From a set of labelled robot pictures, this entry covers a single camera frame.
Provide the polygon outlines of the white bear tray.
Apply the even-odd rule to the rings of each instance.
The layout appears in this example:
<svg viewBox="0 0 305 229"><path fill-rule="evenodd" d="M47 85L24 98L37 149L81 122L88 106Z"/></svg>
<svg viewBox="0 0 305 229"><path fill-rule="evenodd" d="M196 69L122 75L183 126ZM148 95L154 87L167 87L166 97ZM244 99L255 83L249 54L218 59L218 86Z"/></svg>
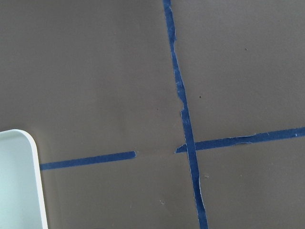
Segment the white bear tray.
<svg viewBox="0 0 305 229"><path fill-rule="evenodd" d="M48 228L37 146L19 129L0 134L0 227Z"/></svg>

